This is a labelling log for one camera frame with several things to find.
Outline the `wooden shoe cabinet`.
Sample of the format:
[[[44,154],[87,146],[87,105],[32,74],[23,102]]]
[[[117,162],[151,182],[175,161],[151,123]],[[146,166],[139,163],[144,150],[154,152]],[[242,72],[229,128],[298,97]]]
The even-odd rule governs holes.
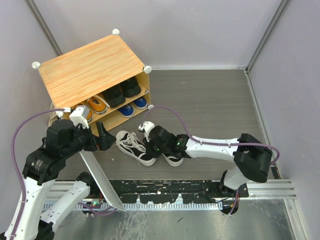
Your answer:
[[[148,106],[151,104],[149,73],[152,67],[138,58],[117,28],[106,37],[51,60],[35,61],[32,68],[38,70],[55,108],[88,104],[92,97],[104,100],[107,90],[122,90],[125,81],[137,80],[138,94],[125,97],[116,107],[107,104],[104,113],[92,113],[89,126],[95,134],[98,132],[96,122],[102,122],[111,130],[129,120],[120,113],[120,108],[130,106],[132,115],[137,116],[147,109],[137,106],[134,103],[137,99],[141,98]]]

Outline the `white cabinet door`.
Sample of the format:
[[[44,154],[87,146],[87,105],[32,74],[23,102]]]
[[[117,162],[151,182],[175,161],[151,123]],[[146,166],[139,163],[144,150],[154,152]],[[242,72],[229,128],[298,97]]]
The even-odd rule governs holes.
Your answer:
[[[99,190],[102,192],[102,195],[104,196],[104,199],[108,205],[117,210],[126,212],[127,210],[125,209],[124,204],[108,180],[94,154],[91,151],[84,150],[81,150],[79,154],[94,178]]]

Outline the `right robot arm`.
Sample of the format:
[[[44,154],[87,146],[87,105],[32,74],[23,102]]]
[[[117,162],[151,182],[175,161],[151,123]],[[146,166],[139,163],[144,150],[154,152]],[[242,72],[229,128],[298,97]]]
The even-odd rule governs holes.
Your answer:
[[[174,135],[159,125],[145,122],[140,131],[144,145],[154,158],[163,156],[173,167],[184,159],[211,158],[235,163],[226,170],[218,185],[220,193],[231,197],[249,181],[265,183],[272,159],[272,151],[252,135],[243,133],[239,138],[208,139],[187,134]]]

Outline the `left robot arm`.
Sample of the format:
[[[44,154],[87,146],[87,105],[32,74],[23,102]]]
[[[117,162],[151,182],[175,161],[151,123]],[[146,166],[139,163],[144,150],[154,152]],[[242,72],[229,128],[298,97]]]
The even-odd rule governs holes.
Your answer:
[[[64,218],[84,198],[95,198],[101,192],[110,207],[124,208],[119,196],[102,171],[94,151],[107,151],[115,142],[101,122],[98,135],[71,120],[55,121],[46,131],[42,145],[30,153],[22,171],[23,188],[20,203],[2,240],[51,240]],[[80,154],[88,172],[81,173],[73,186],[47,212],[44,203],[66,160]]]

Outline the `orange sneaker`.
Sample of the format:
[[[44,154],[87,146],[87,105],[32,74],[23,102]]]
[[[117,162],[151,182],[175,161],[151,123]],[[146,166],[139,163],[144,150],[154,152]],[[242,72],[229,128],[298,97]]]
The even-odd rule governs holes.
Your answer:
[[[99,115],[106,113],[110,107],[105,99],[98,94],[88,98],[86,101],[93,111]]]
[[[90,123],[93,120],[93,113],[91,112],[91,110],[89,109],[89,107],[86,105],[85,102],[80,102],[80,103],[76,104],[75,106],[72,107],[72,109],[75,110],[79,106],[84,106],[86,108],[86,112],[84,115],[85,115],[87,122]]]

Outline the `blue sneaker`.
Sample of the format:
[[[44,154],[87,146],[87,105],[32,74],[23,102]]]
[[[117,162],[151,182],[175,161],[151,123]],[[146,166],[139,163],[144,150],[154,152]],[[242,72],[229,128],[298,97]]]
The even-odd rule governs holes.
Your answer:
[[[125,118],[131,118],[135,114],[134,108],[130,104],[118,108],[117,111]]]
[[[148,107],[147,100],[143,96],[135,99],[133,101],[133,104],[137,109],[140,109],[140,110],[146,109]]]

